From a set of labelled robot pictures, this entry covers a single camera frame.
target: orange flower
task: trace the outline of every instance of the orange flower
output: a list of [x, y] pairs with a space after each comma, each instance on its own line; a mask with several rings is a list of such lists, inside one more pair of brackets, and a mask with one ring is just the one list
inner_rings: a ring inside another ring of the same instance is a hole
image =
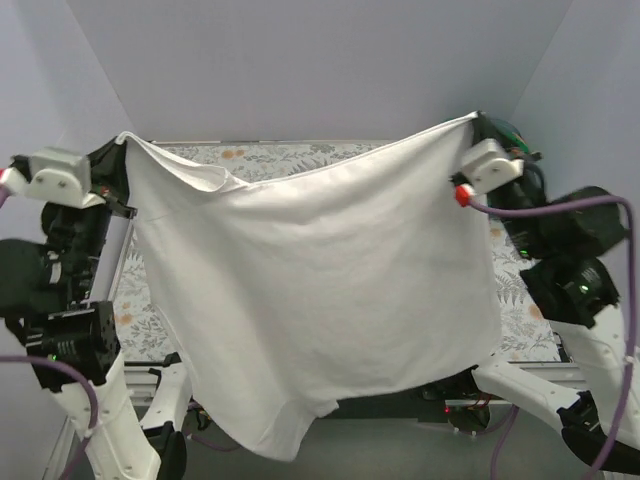
[[116, 315], [116, 323], [118, 325], [129, 325], [133, 321], [133, 315], [125, 313], [124, 315]]
[[540, 309], [538, 308], [537, 305], [530, 305], [529, 306], [529, 313], [536, 320], [544, 320], [544, 317], [542, 316], [542, 312], [540, 311]]

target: floral tablecloth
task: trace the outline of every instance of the floral tablecloth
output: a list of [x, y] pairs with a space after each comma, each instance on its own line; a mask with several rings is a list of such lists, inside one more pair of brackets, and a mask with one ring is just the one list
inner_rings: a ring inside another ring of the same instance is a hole
[[[204, 164], [226, 167], [247, 181], [259, 181], [313, 170], [360, 155], [381, 143], [249, 143], [241, 145], [172, 145], [166, 150]], [[488, 220], [498, 299], [502, 315], [501, 354], [510, 361], [557, 361], [549, 323], [542, 318], [518, 271], [520, 259], [500, 222]], [[174, 351], [150, 302], [142, 256], [135, 233], [128, 246], [114, 299], [118, 336], [128, 361], [157, 361]]]

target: white wall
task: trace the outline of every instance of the white wall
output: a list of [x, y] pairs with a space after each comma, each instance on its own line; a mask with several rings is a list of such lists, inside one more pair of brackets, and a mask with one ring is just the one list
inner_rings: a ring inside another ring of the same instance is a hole
[[[574, 1], [512, 117], [546, 154], [552, 195], [599, 185], [640, 212], [638, 112], [640, 3]], [[607, 265], [628, 297], [625, 261], [618, 247]]]
[[570, 0], [68, 0], [156, 140], [397, 139], [509, 117]]
[[[132, 128], [63, 0], [0, 2], [0, 62], [0, 167], [45, 145], [87, 151]], [[0, 238], [40, 241], [42, 206], [10, 198]], [[2, 324], [0, 352], [24, 353]], [[0, 385], [2, 477], [41, 478], [64, 416], [30, 367], [0, 365]]]

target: leaf pattern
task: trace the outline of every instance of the leaf pattern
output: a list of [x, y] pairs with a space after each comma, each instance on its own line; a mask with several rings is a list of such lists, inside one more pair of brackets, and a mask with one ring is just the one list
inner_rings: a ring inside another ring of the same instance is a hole
[[[233, 175], [257, 182], [331, 165], [377, 148], [381, 143], [248, 143], [242, 145], [171, 145], [166, 150], [206, 165], [221, 165]], [[518, 272], [531, 262], [522, 260], [502, 224], [489, 219], [496, 288], [502, 319], [500, 353], [512, 361], [558, 361], [549, 323], [527, 294]], [[175, 351], [162, 320], [155, 314], [135, 233], [128, 246], [118, 282], [114, 309], [132, 321], [118, 324], [118, 336], [129, 361], [158, 361]]]

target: white fabric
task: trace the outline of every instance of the white fabric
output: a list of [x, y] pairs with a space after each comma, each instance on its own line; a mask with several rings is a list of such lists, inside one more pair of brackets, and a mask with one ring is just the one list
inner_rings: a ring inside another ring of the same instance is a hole
[[119, 137], [152, 302], [194, 398], [244, 447], [292, 460], [336, 400], [496, 350], [488, 220], [449, 183], [473, 116], [253, 184]]

